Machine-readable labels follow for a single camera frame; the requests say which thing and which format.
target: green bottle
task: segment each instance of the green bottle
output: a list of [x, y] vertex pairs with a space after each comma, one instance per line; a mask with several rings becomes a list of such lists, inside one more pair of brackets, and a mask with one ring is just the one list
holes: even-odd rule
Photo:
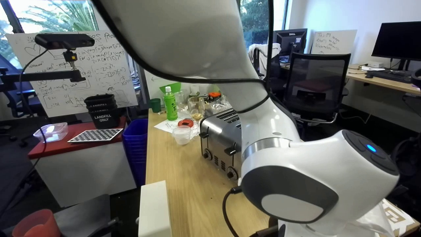
[[176, 97], [171, 93], [171, 87], [165, 87], [165, 108], [167, 110], [167, 119], [170, 121], [176, 120], [179, 116], [177, 115]]

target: window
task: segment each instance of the window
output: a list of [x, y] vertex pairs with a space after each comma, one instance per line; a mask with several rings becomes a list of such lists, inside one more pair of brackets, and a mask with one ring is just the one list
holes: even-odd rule
[[[20, 23], [14, 27], [25, 33], [98, 30], [92, 4], [86, 0], [9, 0], [9, 3]], [[1, 9], [0, 53], [15, 67], [21, 68], [5, 37], [13, 33], [12, 30], [5, 11]]]
[[[274, 30], [283, 30], [288, 0], [274, 0]], [[241, 23], [246, 47], [267, 43], [269, 13], [267, 0], [241, 0]]]

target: blue bin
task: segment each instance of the blue bin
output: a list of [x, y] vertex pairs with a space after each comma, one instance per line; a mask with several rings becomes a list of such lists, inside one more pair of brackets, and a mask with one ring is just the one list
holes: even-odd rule
[[133, 120], [123, 132], [123, 144], [137, 187], [145, 184], [148, 120]]

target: computer monitor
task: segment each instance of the computer monitor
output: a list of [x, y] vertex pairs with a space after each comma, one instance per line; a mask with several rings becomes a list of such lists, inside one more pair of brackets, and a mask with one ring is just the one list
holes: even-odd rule
[[292, 52], [304, 53], [307, 29], [277, 30], [273, 32], [273, 42], [281, 45], [280, 56], [291, 56]]
[[371, 56], [401, 59], [399, 70], [405, 61], [421, 61], [421, 22], [394, 22], [381, 24]]

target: red tabletop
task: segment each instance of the red tabletop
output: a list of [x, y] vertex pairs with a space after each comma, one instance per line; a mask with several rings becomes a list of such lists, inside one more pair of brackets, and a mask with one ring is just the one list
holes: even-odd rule
[[[126, 118], [123, 116], [120, 118], [120, 124], [116, 128], [124, 128], [126, 124]], [[68, 143], [67, 141], [79, 135], [85, 130], [96, 129], [93, 122], [81, 123], [69, 125], [69, 132], [67, 135], [60, 141], [47, 143], [47, 148], [44, 150], [44, 143], [38, 143], [28, 154], [29, 159], [38, 159], [40, 157], [52, 156], [57, 154], [62, 154], [70, 151], [78, 151], [82, 149], [97, 147], [101, 145], [111, 144], [121, 142], [123, 140], [121, 131], [117, 136], [115, 136], [111, 141], [106, 142], [89, 142], [89, 143]]]

